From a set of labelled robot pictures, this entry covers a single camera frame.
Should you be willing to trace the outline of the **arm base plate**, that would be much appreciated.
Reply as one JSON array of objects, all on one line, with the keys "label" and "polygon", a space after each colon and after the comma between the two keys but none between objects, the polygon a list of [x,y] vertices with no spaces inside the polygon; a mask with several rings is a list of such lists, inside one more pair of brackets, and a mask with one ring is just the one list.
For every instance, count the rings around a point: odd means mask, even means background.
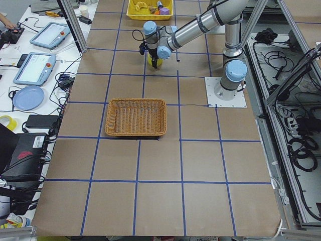
[{"label": "arm base plate", "polygon": [[221,77],[205,77],[208,107],[246,108],[242,85],[235,90],[225,90],[221,86]]}]

